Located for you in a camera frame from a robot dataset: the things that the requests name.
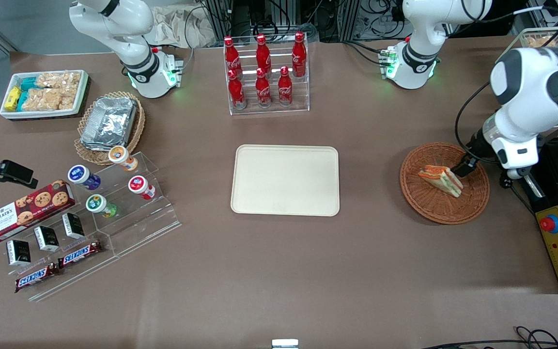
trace coca-cola bottle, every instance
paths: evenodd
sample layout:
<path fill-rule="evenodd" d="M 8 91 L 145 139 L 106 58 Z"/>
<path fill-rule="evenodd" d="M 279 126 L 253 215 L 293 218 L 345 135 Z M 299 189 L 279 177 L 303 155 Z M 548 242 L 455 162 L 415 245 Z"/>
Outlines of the coca-cola bottle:
<path fill-rule="evenodd" d="M 262 108 L 270 107 L 272 99 L 270 98 L 270 84 L 266 79 L 266 71 L 257 68 L 257 80 L 255 81 L 255 89 L 257 90 L 257 101 Z"/>
<path fill-rule="evenodd" d="M 230 91 L 230 96 L 232 97 L 232 105 L 236 109 L 245 109 L 247 107 L 247 100 L 242 92 L 242 83 L 238 78 L 238 74 L 235 69 L 228 70 L 228 77 L 230 78 L 230 83 L 228 84 L 228 89 Z"/>
<path fill-rule="evenodd" d="M 257 68 L 262 68 L 266 72 L 266 78 L 270 79 L 272 68 L 270 66 L 270 50 L 266 46 L 266 37 L 264 34 L 257 35 L 257 51 L 255 51 L 257 59 Z"/>
<path fill-rule="evenodd" d="M 242 79 L 242 66 L 240 64 L 240 56 L 238 51 L 234 47 L 234 40 L 232 37 L 225 37 L 225 62 L 228 65 L 228 69 L 234 69 L 236 75 L 239 79 Z"/>
<path fill-rule="evenodd" d="M 294 47 L 292 48 L 292 74 L 301 78 L 305 76 L 305 61 L 307 60 L 307 49 L 305 49 L 305 34 L 296 32 L 294 36 Z"/>
<path fill-rule="evenodd" d="M 281 67 L 281 77 L 279 78 L 279 103 L 288 107 L 292 105 L 292 80 L 287 66 Z"/>

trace brown wicker tray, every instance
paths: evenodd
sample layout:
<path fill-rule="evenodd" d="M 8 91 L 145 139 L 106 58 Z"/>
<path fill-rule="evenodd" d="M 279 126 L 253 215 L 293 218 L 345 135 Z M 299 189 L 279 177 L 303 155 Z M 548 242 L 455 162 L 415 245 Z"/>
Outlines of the brown wicker tray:
<path fill-rule="evenodd" d="M 454 167 L 465 152 L 449 143 L 427 143 L 412 150 L 400 169 L 400 185 L 408 203 L 423 217 L 442 224 L 462 224 L 475 219 L 488 203 L 490 182 L 481 164 L 467 177 L 460 197 L 432 187 L 417 173 L 425 165 Z"/>
<path fill-rule="evenodd" d="M 126 146 L 128 152 L 132 154 L 133 150 L 135 150 L 135 147 L 137 146 L 137 143 L 139 143 L 139 139 L 141 139 L 141 134 L 143 133 L 143 127 L 146 123 L 146 113 L 143 110 L 143 106 L 141 106 L 141 102 L 139 102 L 139 99 L 134 95 L 132 95 L 131 93 L 122 92 L 122 91 L 107 93 L 102 97 L 114 97 L 114 98 L 127 97 L 137 102 L 135 125 L 133 125 L 133 129 L 130 132 L 131 133 L 130 140 L 128 141 L 128 145 Z M 87 119 L 89 118 L 89 115 L 92 113 L 93 106 L 95 105 L 95 103 L 96 101 L 94 101 L 92 105 L 89 106 L 89 108 L 87 108 L 86 112 L 84 113 L 83 117 L 79 122 L 79 126 L 77 127 L 77 130 L 79 131 L 79 136 L 83 133 L 83 130 L 87 125 Z M 77 150 L 77 154 L 79 154 L 79 156 L 86 161 L 98 165 L 102 165 L 102 166 L 108 166 L 112 164 L 111 161 L 109 161 L 109 158 L 107 157 L 109 152 L 98 152 L 95 150 L 89 150 L 81 144 L 80 139 L 75 140 L 75 149 Z"/>

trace aluminum foil container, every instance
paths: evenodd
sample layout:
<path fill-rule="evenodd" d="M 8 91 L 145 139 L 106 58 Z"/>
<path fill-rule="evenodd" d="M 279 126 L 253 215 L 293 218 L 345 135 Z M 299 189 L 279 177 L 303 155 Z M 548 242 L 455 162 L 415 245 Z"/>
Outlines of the aluminum foil container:
<path fill-rule="evenodd" d="M 116 145 L 127 146 L 136 112 L 137 102 L 130 98 L 99 98 L 87 119 L 81 144 L 100 152 L 108 152 Z"/>

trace cookie image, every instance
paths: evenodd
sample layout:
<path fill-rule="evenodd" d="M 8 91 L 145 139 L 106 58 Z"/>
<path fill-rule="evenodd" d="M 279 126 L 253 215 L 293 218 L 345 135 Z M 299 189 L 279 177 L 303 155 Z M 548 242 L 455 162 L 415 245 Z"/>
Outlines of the cookie image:
<path fill-rule="evenodd" d="M 29 211 L 25 211 L 25 212 L 21 212 L 18 215 L 18 218 L 16 220 L 16 223 L 18 225 L 25 225 L 29 222 L 33 221 L 33 213 L 29 212 Z"/>
<path fill-rule="evenodd" d="M 55 181 L 53 183 L 51 183 L 51 186 L 53 186 L 53 190 L 58 190 L 59 188 L 61 188 L 64 185 L 64 181 Z"/>
<path fill-rule="evenodd" d="M 62 206 L 67 202 L 68 202 L 68 194 L 66 194 L 66 192 L 60 191 L 57 194 L 53 195 L 53 205 Z"/>
<path fill-rule="evenodd" d="M 27 196 L 24 196 L 16 201 L 16 207 L 23 208 L 27 204 Z"/>
<path fill-rule="evenodd" d="M 45 207 L 46 205 L 48 205 L 48 203 L 51 202 L 51 194 L 49 194 L 46 191 L 41 192 L 40 194 L 38 194 L 38 196 L 36 196 L 36 198 L 33 202 L 38 207 Z"/>

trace red switch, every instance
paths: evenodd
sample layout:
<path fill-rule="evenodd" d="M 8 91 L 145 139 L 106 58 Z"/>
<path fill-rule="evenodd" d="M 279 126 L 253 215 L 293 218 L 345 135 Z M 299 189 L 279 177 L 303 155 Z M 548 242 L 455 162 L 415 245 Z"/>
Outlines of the red switch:
<path fill-rule="evenodd" d="M 552 234 L 558 233 L 558 218 L 552 214 L 540 219 L 540 228 Z"/>

